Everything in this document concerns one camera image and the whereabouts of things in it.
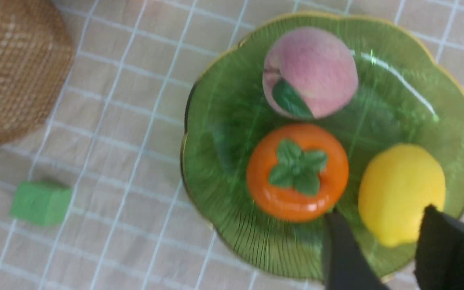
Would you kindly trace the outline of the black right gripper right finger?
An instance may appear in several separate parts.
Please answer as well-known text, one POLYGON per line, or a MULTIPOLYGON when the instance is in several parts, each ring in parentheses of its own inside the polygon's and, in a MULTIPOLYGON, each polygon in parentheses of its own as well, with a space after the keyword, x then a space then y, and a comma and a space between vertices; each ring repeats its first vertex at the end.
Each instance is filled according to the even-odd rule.
POLYGON ((464 290, 464 222, 424 209, 414 275, 421 290, 464 290))

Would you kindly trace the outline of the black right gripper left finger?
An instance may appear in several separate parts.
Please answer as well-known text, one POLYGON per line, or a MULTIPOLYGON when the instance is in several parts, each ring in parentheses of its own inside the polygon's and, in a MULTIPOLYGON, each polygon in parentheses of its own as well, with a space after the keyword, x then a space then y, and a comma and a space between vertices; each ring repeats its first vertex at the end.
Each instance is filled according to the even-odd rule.
POLYGON ((387 290, 370 268, 346 218, 324 215, 322 270, 326 290, 387 290))

